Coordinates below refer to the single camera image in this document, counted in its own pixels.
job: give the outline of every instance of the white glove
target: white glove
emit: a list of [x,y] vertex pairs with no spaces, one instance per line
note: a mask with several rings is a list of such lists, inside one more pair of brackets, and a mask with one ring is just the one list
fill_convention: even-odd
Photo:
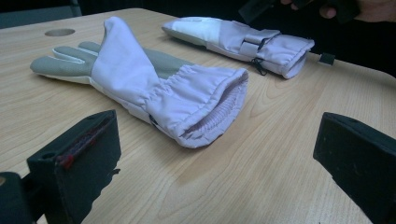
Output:
[[305,54],[315,45],[313,40],[282,35],[276,30],[258,31],[237,21],[204,17],[169,21],[163,30],[228,57],[254,62],[284,78],[300,72]]
[[110,18],[105,28],[101,46],[59,47],[56,58],[36,59],[31,69],[93,85],[183,147],[208,145],[228,129],[245,99],[245,69],[202,67],[146,49],[149,59],[123,20]]

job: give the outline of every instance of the black device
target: black device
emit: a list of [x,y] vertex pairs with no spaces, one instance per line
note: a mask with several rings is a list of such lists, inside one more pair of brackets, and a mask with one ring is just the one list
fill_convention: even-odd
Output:
[[[238,10],[239,15],[249,24],[272,7],[275,1],[279,0],[249,0]],[[292,0],[292,2],[297,8],[303,8],[310,0]],[[336,18],[340,23],[351,21],[361,13],[356,0],[327,0],[323,4],[325,3],[336,9]]]
[[314,159],[374,224],[396,223],[396,140],[349,117],[324,113]]
[[27,159],[30,174],[0,173],[0,223],[80,223],[120,159],[114,110],[91,115]]

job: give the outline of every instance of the light wood tabletop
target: light wood tabletop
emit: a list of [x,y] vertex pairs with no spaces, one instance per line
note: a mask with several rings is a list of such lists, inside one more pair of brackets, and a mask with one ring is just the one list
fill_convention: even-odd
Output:
[[[244,107],[208,147],[188,149],[89,85],[35,75],[35,58],[58,46],[100,43],[110,16],[139,43],[205,66],[249,71]],[[323,112],[352,117],[396,138],[396,79],[309,53],[286,80],[166,35],[173,17],[140,8],[0,30],[0,171],[29,173],[26,159],[91,114],[115,109],[120,173],[84,223],[370,223],[313,159]],[[65,36],[47,31],[73,29]]]

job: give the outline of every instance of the wooden table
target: wooden table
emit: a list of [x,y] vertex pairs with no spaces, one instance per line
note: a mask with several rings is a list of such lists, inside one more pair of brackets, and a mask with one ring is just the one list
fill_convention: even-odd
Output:
[[[206,66],[246,67],[247,98],[211,146],[187,149],[88,85],[40,77],[31,61],[52,48],[100,43],[103,21],[125,19],[145,48]],[[290,80],[178,41],[161,30],[173,17],[144,9],[0,30],[0,171],[25,176],[25,160],[81,119],[118,114],[120,173],[85,223],[370,223],[312,158],[323,112],[358,119],[396,138],[396,79],[309,54]],[[70,28],[66,36],[46,36]]]

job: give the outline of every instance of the human hand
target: human hand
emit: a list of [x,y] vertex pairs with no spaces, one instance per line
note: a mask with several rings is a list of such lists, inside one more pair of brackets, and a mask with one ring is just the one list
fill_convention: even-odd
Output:
[[[298,10],[292,0],[280,0],[283,5],[290,5],[291,9]],[[396,0],[358,0],[361,13],[355,17],[359,21],[377,22],[393,21],[396,22]],[[334,18],[337,15],[335,7],[324,5],[320,8],[319,14],[326,19]]]

